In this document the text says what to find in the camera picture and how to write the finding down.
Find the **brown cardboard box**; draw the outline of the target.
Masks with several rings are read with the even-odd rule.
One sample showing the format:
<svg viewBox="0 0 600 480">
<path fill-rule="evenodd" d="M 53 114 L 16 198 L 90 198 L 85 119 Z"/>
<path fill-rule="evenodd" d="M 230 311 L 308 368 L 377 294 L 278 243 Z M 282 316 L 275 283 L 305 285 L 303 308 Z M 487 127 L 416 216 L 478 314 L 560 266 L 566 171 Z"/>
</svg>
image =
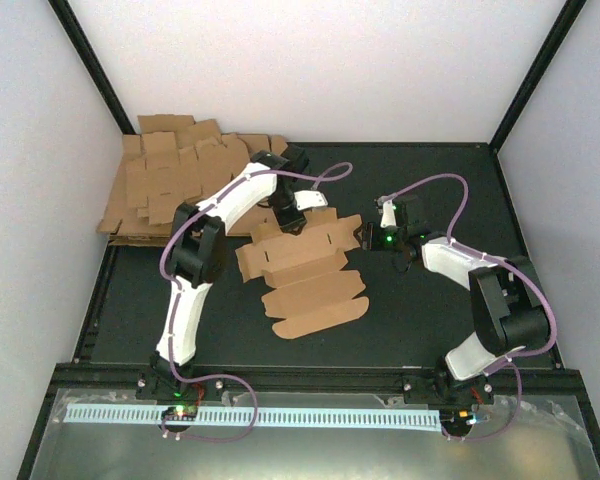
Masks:
<svg viewBox="0 0 600 480">
<path fill-rule="evenodd" d="M 361 216 L 340 217 L 329 207 L 307 211 L 305 218 L 298 235 L 263 223 L 236 250 L 243 281 L 262 278 L 271 288 L 261 301 L 273 332 L 285 340 L 355 321 L 369 308 L 360 272 L 345 268 L 346 253 L 360 247 Z"/>
</svg>

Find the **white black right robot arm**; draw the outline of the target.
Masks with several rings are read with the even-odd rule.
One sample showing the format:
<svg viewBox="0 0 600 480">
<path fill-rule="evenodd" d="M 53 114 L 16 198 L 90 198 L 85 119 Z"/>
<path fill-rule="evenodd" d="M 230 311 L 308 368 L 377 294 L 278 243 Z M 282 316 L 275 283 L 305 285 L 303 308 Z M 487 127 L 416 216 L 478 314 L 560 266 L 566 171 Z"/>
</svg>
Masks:
<svg viewBox="0 0 600 480">
<path fill-rule="evenodd" d="M 429 227 L 416 196 L 375 203 L 380 220 L 362 228 L 363 249 L 401 254 L 407 266 L 420 265 L 469 292 L 474 330 L 437 360 L 427 379 L 436 399 L 447 405 L 470 402 L 488 374 L 550 339 L 552 327 L 528 258 L 489 260 L 484 253 L 461 250 L 454 239 Z"/>
</svg>

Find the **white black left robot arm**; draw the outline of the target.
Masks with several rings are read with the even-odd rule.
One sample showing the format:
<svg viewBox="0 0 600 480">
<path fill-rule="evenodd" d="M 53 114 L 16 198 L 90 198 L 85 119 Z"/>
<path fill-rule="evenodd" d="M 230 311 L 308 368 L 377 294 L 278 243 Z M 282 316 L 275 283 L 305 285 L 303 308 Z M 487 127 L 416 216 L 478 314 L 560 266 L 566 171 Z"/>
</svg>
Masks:
<svg viewBox="0 0 600 480">
<path fill-rule="evenodd" d="M 297 146 L 280 154 L 259 151 L 210 198 L 176 209 L 160 259 L 160 273 L 171 284 L 169 308 L 140 385 L 146 397 L 187 399 L 198 388 L 191 362 L 205 301 L 225 268 L 227 235 L 261 202 L 273 217 L 253 227 L 250 242 L 235 254 L 242 280 L 261 279 L 269 289 L 261 302 L 273 336 L 294 341 L 367 313 L 362 276 L 347 266 L 348 252 L 360 246 L 362 220 L 342 217 L 328 205 L 318 189 L 331 181 L 328 173 L 314 177 L 309 189 L 295 190 L 307 164 Z"/>
</svg>

